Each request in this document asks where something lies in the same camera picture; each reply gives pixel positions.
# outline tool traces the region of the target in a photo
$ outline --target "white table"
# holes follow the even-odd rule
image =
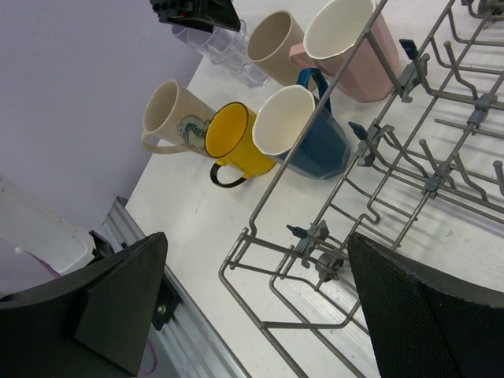
[[[328,0],[235,0],[234,5],[241,18],[249,24],[250,30],[262,18],[278,9],[291,11],[306,30],[316,12],[327,2]],[[413,38],[420,45],[444,6],[445,2],[437,0],[390,0],[384,10],[384,16],[396,39]],[[474,28],[473,20],[467,17],[468,24]],[[251,90],[204,59],[189,89],[215,110],[229,102],[240,101],[257,111],[268,96],[280,89],[280,85],[270,80],[264,87]],[[359,105],[337,93],[332,98],[334,113],[341,124],[355,120],[367,126],[383,106],[383,103]],[[406,117],[402,109],[399,106],[391,111],[392,117],[399,123]],[[401,130],[398,130],[398,135],[404,139],[407,132],[402,134]],[[212,164],[210,159],[197,154],[186,153],[168,157],[153,155],[129,200],[127,210],[146,234],[159,231],[166,233],[169,240],[167,264],[253,377],[294,376],[284,360],[224,288],[217,275],[222,261],[238,234],[247,226],[249,216],[276,169],[240,187],[225,190],[211,184],[209,170]],[[287,171],[273,192],[272,201],[268,202],[258,219],[259,235],[286,245],[290,241],[294,242],[291,235],[285,231],[285,224],[307,226],[334,185],[335,180],[313,182]],[[440,250],[450,252],[443,255],[425,253],[430,247],[430,244],[426,243],[423,245],[423,252],[413,251],[412,255],[456,276],[504,290],[504,285],[498,279],[504,271],[502,246],[495,234],[481,231],[469,238],[467,235],[473,226],[469,225],[467,231],[465,226],[459,223],[453,225],[444,218],[439,220],[432,216],[425,227],[434,228],[431,230],[434,233],[436,229],[439,233],[443,232],[442,237],[436,236],[433,239]],[[448,230],[441,230],[440,224]],[[458,239],[462,238],[462,241],[451,239],[453,234],[460,234]],[[478,255],[480,265],[468,271],[469,263],[476,261],[474,250],[478,250],[482,241],[489,252]],[[279,261],[278,256],[272,258],[259,253],[254,255],[254,258],[256,263],[265,265],[278,264]],[[269,300],[265,299],[261,303],[261,298],[266,297],[268,290],[263,281],[257,280],[256,276],[235,278],[239,279],[238,288],[250,298],[262,316],[271,317],[272,320],[287,316],[284,309],[272,307]],[[280,334],[280,338],[287,341],[291,339],[294,345],[292,353],[304,366],[308,366],[307,371],[313,376],[351,376],[341,363],[333,361],[335,358],[332,358],[332,361],[326,361],[326,358],[317,360],[313,359],[313,355],[304,354],[306,348],[311,348],[305,344],[304,335],[293,332],[291,335]],[[362,342],[365,344],[362,347],[364,351],[352,355],[353,361],[365,359],[363,371],[370,376],[376,376],[369,341]]]

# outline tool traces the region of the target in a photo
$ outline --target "lavender wall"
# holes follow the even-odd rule
[[[1,8],[0,172],[71,222],[98,228],[149,158],[139,136],[150,95],[169,79],[187,85],[201,56],[148,0]]]

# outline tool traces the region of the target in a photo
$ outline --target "cream mug with printed design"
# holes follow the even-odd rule
[[[194,151],[208,156],[205,137],[215,112],[175,80],[162,84],[152,95],[143,114],[143,146],[155,154]],[[155,146],[150,136],[173,146]]]

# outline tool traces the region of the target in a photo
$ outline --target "black object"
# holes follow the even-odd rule
[[[103,260],[104,258],[114,254],[114,250],[107,239],[98,234],[96,231],[90,231],[89,235],[91,235],[94,241],[94,259],[90,264],[94,264],[96,261]]]
[[[402,48],[410,60],[418,57],[417,45],[412,39],[400,39],[399,43],[401,43]]]
[[[217,163],[215,163],[212,166],[212,169],[210,169],[210,179],[218,187],[223,187],[224,189],[230,189],[232,187],[237,187],[246,181],[245,178],[240,177],[239,179],[237,179],[237,181],[235,181],[233,183],[222,183],[219,181],[219,178],[217,177],[217,174],[219,173],[219,169],[221,169],[221,166],[218,165]]]
[[[368,138],[368,132],[361,124],[356,124],[355,122],[349,122],[348,124],[354,131],[355,136],[359,138],[359,140],[366,140]]]
[[[488,0],[480,0],[478,4],[478,14],[482,17],[486,16],[491,11],[492,16],[500,16],[504,12],[504,7],[495,7]]]
[[[163,276],[159,293],[157,294],[154,315],[152,316],[152,325],[158,331],[163,325],[168,323],[175,313],[176,307],[180,303],[180,295],[170,282],[167,276]]]
[[[0,298],[0,376],[136,376],[167,248],[164,234],[155,234],[57,280]]]
[[[349,257],[376,361],[388,377],[498,377],[504,293],[354,233]]]
[[[212,32],[214,26],[239,32],[231,0],[150,0],[159,22]]]

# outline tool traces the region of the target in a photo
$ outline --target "dishwasher rack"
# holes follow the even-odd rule
[[[401,40],[402,47],[411,62],[406,66],[400,77],[395,76],[392,67],[387,63],[375,36],[371,32],[371,27],[388,3],[388,0],[380,2],[376,7],[376,12],[372,15],[355,43],[350,56],[335,75],[329,91],[320,100],[313,115],[298,137],[294,148],[263,194],[250,217],[249,227],[243,229],[220,268],[219,275],[222,283],[297,376],[308,377],[296,358],[287,351],[279,338],[273,335],[273,331],[285,329],[293,331],[310,330],[355,376],[365,376],[351,361],[351,358],[346,356],[340,348],[332,343],[326,336],[327,333],[325,333],[326,331],[341,330],[352,324],[364,335],[369,336],[365,322],[358,320],[356,317],[360,309],[360,302],[358,301],[357,291],[352,282],[351,275],[348,276],[346,274],[348,272],[347,242],[349,234],[355,231],[367,232],[374,238],[378,238],[392,250],[397,250],[400,248],[407,233],[414,226],[415,222],[418,221],[422,210],[434,199],[443,200],[450,203],[451,206],[457,206],[464,211],[469,211],[475,214],[476,217],[482,217],[485,220],[493,222],[493,224],[499,227],[498,229],[502,230],[502,226],[504,225],[504,172],[502,170],[502,161],[499,159],[491,161],[493,159],[489,159],[487,162],[488,167],[491,167],[491,171],[495,174],[488,175],[488,173],[483,173],[485,170],[488,172],[488,167],[482,169],[481,172],[466,168],[467,164],[464,163],[460,152],[468,140],[482,136],[490,138],[493,143],[500,143],[500,149],[504,150],[504,132],[481,128],[481,125],[487,120],[490,114],[504,111],[504,102],[500,102],[496,96],[504,81],[504,71],[502,69],[462,64],[468,52],[474,49],[475,46],[482,46],[487,49],[504,47],[504,39],[486,40],[479,38],[483,30],[492,28],[496,22],[504,20],[504,16],[502,15],[504,2],[481,0],[478,10],[475,10],[473,8],[473,0],[462,1],[462,5],[467,8],[469,13],[466,16],[480,19],[476,30],[468,39],[464,39],[458,34],[458,26],[454,17],[455,2],[455,0],[450,0],[447,3],[432,30],[428,33],[427,38],[418,49],[414,41]],[[443,60],[442,58],[443,52],[438,45],[438,41],[436,41],[435,35],[443,22],[449,23],[454,43],[463,46],[463,50],[458,57],[455,56],[452,41],[446,41],[443,47],[446,51],[447,59],[444,58]],[[287,165],[292,159],[292,155],[299,148],[304,136],[315,121],[317,114],[321,111],[326,101],[329,100],[330,94],[334,91],[336,84],[362,43],[369,43],[371,45],[389,75],[391,82],[394,84],[394,90],[390,98],[367,130],[360,124],[350,122],[355,135],[361,141],[358,151],[351,158],[348,167],[339,178],[334,190],[315,217],[311,227],[307,230],[299,227],[290,227],[294,236],[299,238],[298,245],[285,247],[278,243],[258,238],[256,220],[259,213],[279,183]],[[426,53],[428,48],[433,52],[434,57]],[[438,89],[435,89],[428,79],[428,66],[430,64],[449,70],[448,75]],[[492,80],[491,89],[486,93],[482,93],[481,89],[478,89],[470,80],[465,79],[465,76],[472,74],[484,76],[486,80]],[[449,82],[453,78],[460,84],[460,88],[464,89],[463,91],[448,89]],[[383,124],[383,122],[387,112],[398,99],[404,103],[411,103],[413,101],[410,94],[415,87],[423,87],[424,91],[430,96],[430,102],[421,115],[420,120],[413,127],[406,142],[401,143],[396,135],[395,127],[390,124]],[[453,148],[447,151],[447,158],[436,158],[435,155],[438,151],[432,150],[432,141],[429,142],[426,139],[421,139],[418,142],[421,152],[416,152],[412,148],[415,137],[424,126],[425,120],[439,100],[457,103],[471,111],[466,124],[441,118],[434,119],[434,122],[440,127],[447,127],[461,132]],[[384,148],[393,150],[395,158],[386,158],[381,152]],[[379,179],[376,181],[378,184],[374,191],[367,191],[354,182],[350,174],[355,169],[368,169],[373,171],[373,175],[378,175]],[[380,198],[380,192],[391,180],[405,184],[410,190],[415,191],[415,193],[421,193],[421,197],[413,209],[403,209],[391,200]],[[361,199],[365,201],[365,211],[359,216],[351,215],[342,206],[336,205],[334,202],[344,185],[350,186],[354,190],[355,195],[360,195]],[[399,222],[401,226],[398,229],[397,235],[390,237],[378,230],[377,226],[384,219],[378,208],[386,209],[388,212],[392,212],[397,219],[401,219]],[[350,232],[344,238],[337,239],[330,234],[331,225],[324,218],[328,216],[328,212],[332,211],[336,211],[340,216],[345,217],[353,224]],[[247,251],[253,245],[283,254],[283,258],[275,270],[248,265],[242,262]],[[318,271],[318,280],[312,281],[293,274],[292,269],[297,263],[306,268],[310,267],[310,264],[314,265]],[[228,270],[248,271],[269,276],[270,290],[280,300],[279,303],[285,305],[291,311],[291,314],[298,319],[298,322],[262,320],[254,312],[252,306],[247,303],[246,299],[240,295],[239,290],[226,277]],[[342,321],[336,324],[311,322],[278,289],[277,284],[279,281],[288,280],[306,285],[316,295],[320,296],[321,301],[339,311],[343,316]],[[344,309],[334,298],[324,293],[322,288],[328,282],[337,282],[337,284],[346,287],[348,291],[353,292],[355,300],[351,308]]]

